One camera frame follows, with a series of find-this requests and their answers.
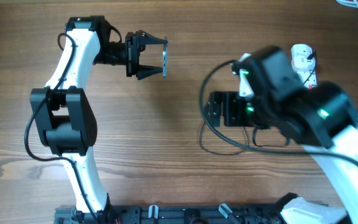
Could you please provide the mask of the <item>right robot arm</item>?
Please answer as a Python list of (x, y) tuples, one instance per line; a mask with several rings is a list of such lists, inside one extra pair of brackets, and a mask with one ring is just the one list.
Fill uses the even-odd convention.
[(239, 77), (238, 92), (215, 92), (199, 98), (204, 125), (277, 128), (324, 171), (342, 201), (328, 207), (286, 194), (269, 206), (270, 223), (358, 223), (358, 112), (348, 94), (332, 82), (304, 86), (285, 52), (267, 46), (229, 61)]

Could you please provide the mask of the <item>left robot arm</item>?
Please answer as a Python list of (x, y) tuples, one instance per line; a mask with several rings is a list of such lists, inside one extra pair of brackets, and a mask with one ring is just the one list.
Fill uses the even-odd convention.
[(30, 94), (32, 115), (25, 128), (25, 150), (31, 158), (41, 160), (29, 147), (29, 131), (35, 124), (40, 142), (53, 155), (49, 160), (65, 166), (76, 197), (73, 207), (56, 209), (55, 223), (120, 221), (98, 175), (93, 149), (98, 126), (85, 94), (86, 85), (96, 64), (123, 65), (126, 76), (138, 80), (157, 73), (165, 75), (166, 65), (142, 65), (140, 54), (148, 45), (162, 45), (166, 62), (168, 38), (138, 30), (111, 41), (111, 32), (116, 31), (104, 16), (69, 18), (59, 35), (66, 42), (59, 45), (62, 56), (54, 74), (43, 88), (34, 88)]

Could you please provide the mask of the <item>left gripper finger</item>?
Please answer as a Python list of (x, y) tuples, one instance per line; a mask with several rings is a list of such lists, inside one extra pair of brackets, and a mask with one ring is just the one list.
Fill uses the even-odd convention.
[(162, 73), (163, 68), (162, 67), (155, 67), (150, 65), (139, 65), (138, 71), (137, 71), (137, 79), (142, 80), (147, 77), (150, 77), (152, 75), (155, 75), (157, 73)]
[(142, 45), (165, 45), (168, 44), (167, 39), (160, 39), (155, 37), (147, 32), (143, 32), (141, 35), (141, 44)]

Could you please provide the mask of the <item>smartphone with teal screen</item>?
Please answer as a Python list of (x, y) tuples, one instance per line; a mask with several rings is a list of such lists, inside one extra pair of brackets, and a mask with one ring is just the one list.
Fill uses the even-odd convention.
[(163, 67), (162, 67), (162, 70), (163, 70), (163, 78), (166, 78), (167, 77), (167, 50), (168, 50), (168, 37), (165, 36), (165, 41), (166, 43), (163, 45)]

